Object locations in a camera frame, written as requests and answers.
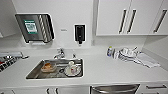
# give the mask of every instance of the cabinet door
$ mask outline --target cabinet door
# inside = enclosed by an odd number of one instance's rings
[[[24,88],[14,90],[15,94],[54,94],[53,89],[51,88]]]
[[[99,0],[97,36],[123,33],[131,0]]]
[[[16,10],[12,0],[0,0],[0,38],[18,33]]]
[[[163,0],[132,0],[125,34],[148,35]]]
[[[141,84],[135,94],[168,94],[168,84]]]
[[[14,94],[12,90],[0,90],[0,94]]]
[[[64,87],[58,88],[56,94],[90,94],[90,87]]]
[[[168,0],[164,0],[153,23],[150,35],[168,35]]]

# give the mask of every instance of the soap dispenser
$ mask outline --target soap dispenser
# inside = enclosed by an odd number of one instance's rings
[[[75,41],[78,41],[79,45],[85,41],[85,25],[75,25]]]

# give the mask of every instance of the bottle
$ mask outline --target bottle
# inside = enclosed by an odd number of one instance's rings
[[[109,46],[108,50],[107,50],[107,56],[111,57],[112,56],[112,47]]]

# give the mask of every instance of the drawer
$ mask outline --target drawer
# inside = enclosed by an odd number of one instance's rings
[[[135,94],[168,94],[168,84],[141,84]]]

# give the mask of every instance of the stainless steel sink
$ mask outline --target stainless steel sink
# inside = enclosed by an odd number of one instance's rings
[[[67,76],[64,69],[68,66],[69,62],[73,61],[74,64],[81,68],[79,74],[75,76]],[[57,68],[54,72],[42,72],[41,68],[45,63],[56,64]],[[72,78],[83,76],[83,60],[82,59],[55,59],[55,60],[42,60],[26,77],[26,79],[46,79],[46,78]]]

